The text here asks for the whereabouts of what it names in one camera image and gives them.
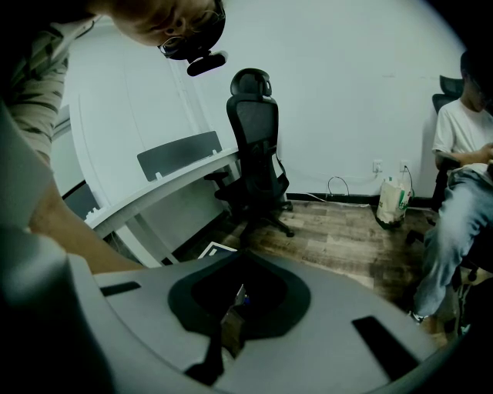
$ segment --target man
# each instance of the man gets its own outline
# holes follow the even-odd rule
[[[461,167],[450,175],[438,223],[425,236],[424,277],[410,312],[417,322],[437,311],[445,286],[468,254],[475,236],[493,224],[493,179],[487,170],[493,159],[493,117],[485,111],[491,99],[483,90],[487,72],[474,54],[464,53],[464,92],[438,113],[433,151],[448,153]]]
[[[22,15],[0,28],[10,63],[2,60],[2,102],[31,147],[49,165],[52,130],[62,102],[68,46],[97,15],[108,15],[144,45],[176,46],[203,31],[216,15],[214,0],[78,0],[16,2]],[[65,203],[54,182],[31,218],[31,231],[53,238],[84,257],[93,273],[139,269],[104,243]]]

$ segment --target black office chair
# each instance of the black office chair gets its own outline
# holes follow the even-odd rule
[[[220,189],[215,196],[227,201],[234,215],[248,215],[248,224],[240,236],[242,247],[248,233],[261,219],[292,237],[294,232],[271,212],[281,208],[292,210],[293,205],[281,201],[290,183],[277,158],[279,112],[277,103],[270,97],[269,75],[256,68],[245,68],[234,76],[231,94],[226,110],[238,144],[241,178],[226,186],[222,181],[227,176],[225,172],[209,174],[205,179],[217,182]],[[279,178],[274,171],[273,155],[283,172]]]
[[[462,79],[446,78],[440,75],[440,87],[444,94],[433,95],[433,106],[438,113],[440,108],[449,102],[453,102],[461,97],[464,85]],[[431,208],[438,212],[441,207],[441,203],[445,200],[445,189],[447,188],[448,172],[452,169],[460,167],[460,162],[444,152],[436,153],[438,159],[441,161],[440,171],[437,175],[436,186],[434,189],[433,197],[431,199]],[[431,220],[428,222],[432,225],[435,223]],[[493,229],[486,228],[476,237],[471,250],[468,255],[462,260],[461,266],[471,270],[469,273],[469,280],[472,282],[476,280],[477,272],[479,268],[482,268],[488,272],[493,272],[493,262],[491,262],[491,247],[488,244],[488,239],[493,239]],[[407,234],[407,243],[412,244],[415,240],[420,242],[424,241],[424,234],[411,230]],[[456,289],[461,284],[461,272],[458,268],[454,277],[452,278],[452,285]]]

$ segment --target jeans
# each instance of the jeans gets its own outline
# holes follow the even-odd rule
[[[445,297],[445,287],[475,236],[493,223],[493,187],[465,169],[449,182],[438,214],[437,225],[424,237],[423,279],[414,295],[413,311],[420,316],[437,311]]]

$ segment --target chair armrest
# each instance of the chair armrest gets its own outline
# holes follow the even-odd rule
[[[461,167],[461,162],[448,153],[436,152],[435,155],[438,160],[440,171],[448,171],[451,169],[458,169]]]
[[[229,174],[227,172],[213,172],[204,176],[203,178],[206,181],[220,181],[221,179],[225,179]]]
[[[441,207],[441,203],[445,199],[445,189],[448,183],[448,172],[452,169],[458,169],[461,167],[461,162],[459,162],[454,156],[449,155],[445,152],[435,153],[440,171],[437,175],[437,185],[434,188],[433,197],[431,198],[431,209],[438,212]]]

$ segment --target plastic bag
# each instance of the plastic bag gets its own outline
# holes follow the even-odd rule
[[[398,227],[404,221],[411,197],[411,187],[396,178],[386,178],[382,183],[377,209],[377,222],[384,229]]]

